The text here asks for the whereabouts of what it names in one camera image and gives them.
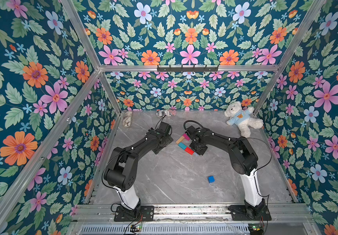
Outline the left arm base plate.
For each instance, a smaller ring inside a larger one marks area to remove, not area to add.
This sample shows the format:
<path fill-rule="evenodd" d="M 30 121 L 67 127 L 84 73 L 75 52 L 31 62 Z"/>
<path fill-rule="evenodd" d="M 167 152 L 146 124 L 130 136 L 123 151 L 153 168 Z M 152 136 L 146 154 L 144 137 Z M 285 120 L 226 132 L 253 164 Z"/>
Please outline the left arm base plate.
<path fill-rule="evenodd" d="M 129 210 L 123 206 L 118 206 L 115 212 L 115 222 L 132 222 L 132 221 L 153 221 L 154 206 L 139 206 L 138 209 Z"/>

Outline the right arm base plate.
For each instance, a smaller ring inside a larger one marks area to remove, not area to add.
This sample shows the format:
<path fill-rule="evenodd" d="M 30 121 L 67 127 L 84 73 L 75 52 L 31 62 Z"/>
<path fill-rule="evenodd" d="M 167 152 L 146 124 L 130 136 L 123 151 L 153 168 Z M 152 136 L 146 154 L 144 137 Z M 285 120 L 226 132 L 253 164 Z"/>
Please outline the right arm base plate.
<path fill-rule="evenodd" d="M 263 206 L 245 206 L 230 205 L 228 210 L 231 212 L 234 221 L 271 221 L 272 217 L 266 205 Z"/>

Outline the magenta rectangular block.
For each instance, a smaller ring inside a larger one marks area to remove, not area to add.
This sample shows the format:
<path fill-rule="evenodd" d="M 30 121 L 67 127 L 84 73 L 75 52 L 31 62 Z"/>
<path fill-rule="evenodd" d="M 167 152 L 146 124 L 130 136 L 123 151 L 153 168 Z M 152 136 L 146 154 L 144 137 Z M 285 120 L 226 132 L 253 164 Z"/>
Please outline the magenta rectangular block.
<path fill-rule="evenodd" d="M 187 140 L 190 141 L 190 137 L 187 134 L 183 134 L 183 137 Z"/>

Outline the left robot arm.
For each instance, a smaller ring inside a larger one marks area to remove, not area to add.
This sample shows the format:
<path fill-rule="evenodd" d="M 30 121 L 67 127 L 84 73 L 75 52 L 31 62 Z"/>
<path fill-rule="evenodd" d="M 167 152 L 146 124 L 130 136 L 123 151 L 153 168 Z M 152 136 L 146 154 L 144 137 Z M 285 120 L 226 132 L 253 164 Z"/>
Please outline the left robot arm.
<path fill-rule="evenodd" d="M 106 187 L 116 190 L 125 209 L 133 211 L 141 204 L 134 188 L 139 160 L 151 151 L 158 154 L 172 143 L 171 132 L 171 125 L 160 122 L 155 129 L 148 129 L 141 140 L 125 148 L 116 147 L 112 151 L 102 182 Z"/>

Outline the teal rectangular block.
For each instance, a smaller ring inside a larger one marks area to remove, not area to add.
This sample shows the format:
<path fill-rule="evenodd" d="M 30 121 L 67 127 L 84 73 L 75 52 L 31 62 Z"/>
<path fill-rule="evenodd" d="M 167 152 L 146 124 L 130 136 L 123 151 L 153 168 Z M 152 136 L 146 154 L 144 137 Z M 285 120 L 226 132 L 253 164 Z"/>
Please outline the teal rectangular block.
<path fill-rule="evenodd" d="M 178 143 L 178 146 L 179 146 L 180 148 L 182 148 L 183 150 L 186 150 L 186 148 L 187 148 L 187 146 L 186 146 L 185 144 L 183 144 L 182 142 L 179 142 L 179 143 Z"/>

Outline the dark blue small block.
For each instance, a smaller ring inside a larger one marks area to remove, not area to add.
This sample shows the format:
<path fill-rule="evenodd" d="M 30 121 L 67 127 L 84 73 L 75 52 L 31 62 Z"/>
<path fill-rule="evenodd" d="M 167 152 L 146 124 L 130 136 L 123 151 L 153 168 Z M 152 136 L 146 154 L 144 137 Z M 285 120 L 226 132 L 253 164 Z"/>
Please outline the dark blue small block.
<path fill-rule="evenodd" d="M 213 176 L 208 176 L 208 182 L 211 184 L 215 181 L 214 177 Z"/>

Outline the red rectangular block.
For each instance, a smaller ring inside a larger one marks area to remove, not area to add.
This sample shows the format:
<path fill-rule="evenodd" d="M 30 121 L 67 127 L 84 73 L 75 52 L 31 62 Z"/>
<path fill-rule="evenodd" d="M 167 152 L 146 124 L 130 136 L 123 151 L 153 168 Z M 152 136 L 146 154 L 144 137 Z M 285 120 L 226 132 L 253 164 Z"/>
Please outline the red rectangular block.
<path fill-rule="evenodd" d="M 189 147 L 185 148 L 185 151 L 186 151 L 188 154 L 190 154 L 190 155 L 193 155 L 193 154 L 194 154 L 194 151 L 193 151 L 191 148 L 189 148 Z"/>

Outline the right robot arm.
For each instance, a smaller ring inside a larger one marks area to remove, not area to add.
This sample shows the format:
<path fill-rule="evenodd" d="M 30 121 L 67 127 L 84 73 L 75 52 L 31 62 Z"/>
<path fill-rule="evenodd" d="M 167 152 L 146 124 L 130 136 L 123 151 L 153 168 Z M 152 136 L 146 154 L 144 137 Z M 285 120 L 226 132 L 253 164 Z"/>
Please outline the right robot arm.
<path fill-rule="evenodd" d="M 183 127 L 191 140 L 190 148 L 196 154 L 204 155 L 208 146 L 228 153 L 232 168 L 242 180 L 245 206 L 256 208 L 265 205 L 264 200 L 269 196 L 261 194 L 257 179 L 259 158 L 248 138 L 223 136 L 194 120 L 185 121 Z"/>

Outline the natural wood block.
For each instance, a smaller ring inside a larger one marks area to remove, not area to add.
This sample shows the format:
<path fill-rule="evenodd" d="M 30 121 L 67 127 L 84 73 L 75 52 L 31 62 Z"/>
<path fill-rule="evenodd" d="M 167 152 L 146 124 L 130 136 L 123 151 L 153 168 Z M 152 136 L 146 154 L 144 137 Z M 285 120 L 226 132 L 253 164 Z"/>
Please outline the natural wood block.
<path fill-rule="evenodd" d="M 179 143 L 181 143 L 183 139 L 185 139 L 185 137 L 184 137 L 184 136 L 181 136 L 181 137 L 176 141 L 176 144 L 178 145 Z"/>

